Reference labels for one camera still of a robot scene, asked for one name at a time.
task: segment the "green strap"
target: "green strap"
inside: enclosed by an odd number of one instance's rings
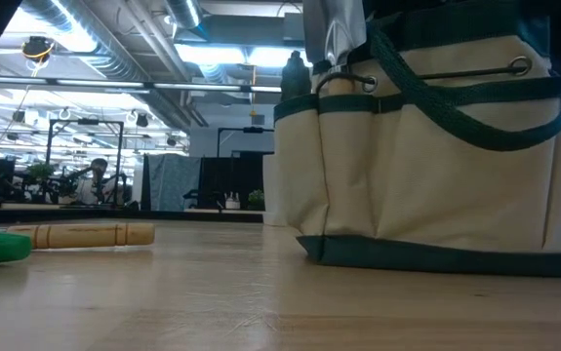
[[[494,151],[516,151],[541,144],[561,132],[561,113],[551,122],[520,132],[503,131],[483,124],[456,109],[412,71],[393,44],[375,25],[369,26],[371,54],[408,102],[454,137]]]

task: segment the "cream canvas bag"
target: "cream canvas bag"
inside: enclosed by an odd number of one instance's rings
[[[280,208],[310,258],[561,277],[561,77],[548,14],[522,7],[473,0],[374,21],[373,58],[352,66],[374,91],[276,106]]]

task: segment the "ceiling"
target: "ceiling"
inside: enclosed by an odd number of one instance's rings
[[[164,0],[76,1],[84,2],[84,9],[88,11],[83,13],[85,19],[77,18],[72,29],[83,31],[87,23],[105,28],[106,32],[101,35],[106,36],[107,40],[100,42],[102,47],[122,48],[124,51],[120,54],[143,73],[142,80],[243,85],[256,83],[279,87],[282,66],[290,52],[303,50],[301,1],[200,0],[204,19],[200,26],[192,30],[175,30],[174,20],[168,16]],[[50,23],[36,18],[28,10],[24,11],[26,2],[39,1],[24,0],[0,38],[0,75],[29,77],[35,73],[37,77],[45,78],[114,80],[92,64],[92,59],[96,59],[91,57],[92,53],[82,52],[82,41],[75,38],[70,40],[66,33],[61,34]],[[152,25],[143,21],[141,10],[135,8],[135,2],[149,15],[154,28],[162,32],[162,38],[154,34],[156,32],[152,31]],[[137,20],[131,18],[131,12],[120,8],[121,4],[129,6]],[[71,8],[68,10],[74,16],[74,11]],[[31,36],[44,36],[55,44],[47,64],[37,72],[35,62],[21,54],[22,44]],[[163,43],[169,43],[172,48],[162,46],[160,39],[164,39]],[[210,75],[211,65],[220,70],[222,80]],[[125,127],[125,170],[128,169],[126,172],[132,175],[137,150],[187,154],[188,134],[192,129],[250,127],[253,125],[250,116],[253,111],[264,116],[256,121],[260,127],[272,128],[273,106],[279,100],[276,94],[175,91],[160,94],[167,106],[171,106],[167,113],[164,106],[153,103],[155,99],[150,98],[154,96],[126,91],[57,86],[33,86],[27,90],[18,85],[0,85],[0,153],[25,157],[29,148],[34,146],[35,156],[29,158],[42,158],[41,150],[46,145],[49,119],[62,116],[69,120],[90,118],[104,122],[119,121]],[[18,109],[25,111],[29,117],[26,123],[12,123],[14,112]],[[139,114],[147,114],[146,128],[136,126],[135,120]],[[61,123],[57,124],[55,130],[62,126]],[[19,139],[9,140],[9,132],[17,132]],[[113,128],[104,124],[70,124],[54,138],[53,145],[56,148],[53,160],[59,158],[63,164],[77,163],[78,167],[82,167],[89,162],[85,159],[91,160],[91,157],[75,157],[69,150],[84,148],[90,150],[89,153],[113,153],[112,149],[116,148],[118,141],[114,132]],[[83,139],[87,142],[79,140],[79,135],[85,135]],[[178,141],[176,146],[166,144],[169,136]]]

